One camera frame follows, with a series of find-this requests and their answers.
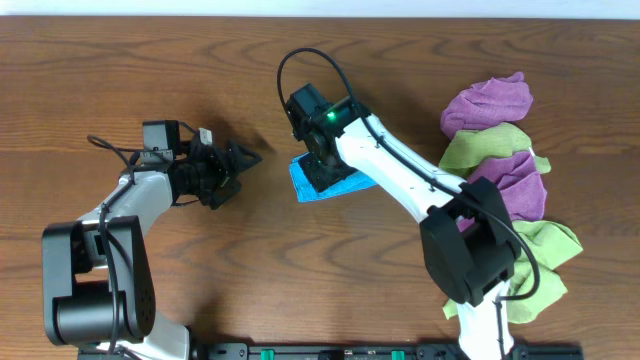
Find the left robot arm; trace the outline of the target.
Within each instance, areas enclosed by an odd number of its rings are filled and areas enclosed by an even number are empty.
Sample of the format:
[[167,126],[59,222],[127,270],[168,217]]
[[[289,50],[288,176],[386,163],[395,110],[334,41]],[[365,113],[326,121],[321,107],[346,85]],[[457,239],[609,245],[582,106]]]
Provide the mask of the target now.
[[184,140],[184,122],[146,121],[143,145],[123,149],[95,135],[125,167],[118,184],[78,219],[42,235],[43,315],[49,341],[80,359],[214,359],[216,350],[156,308],[144,237],[167,210],[187,203],[217,209],[236,195],[239,175],[258,164],[234,141],[218,145],[199,128]]

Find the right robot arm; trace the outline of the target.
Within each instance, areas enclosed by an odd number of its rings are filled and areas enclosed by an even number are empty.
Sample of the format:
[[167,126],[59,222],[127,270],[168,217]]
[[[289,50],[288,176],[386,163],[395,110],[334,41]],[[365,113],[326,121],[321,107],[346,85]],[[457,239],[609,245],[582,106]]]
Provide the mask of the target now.
[[418,223],[427,272],[456,304],[462,352],[505,358],[514,340],[502,303],[521,246],[497,187],[429,163],[350,97],[331,103],[307,84],[285,113],[308,149],[298,165],[311,188],[322,193],[363,174],[390,194]]

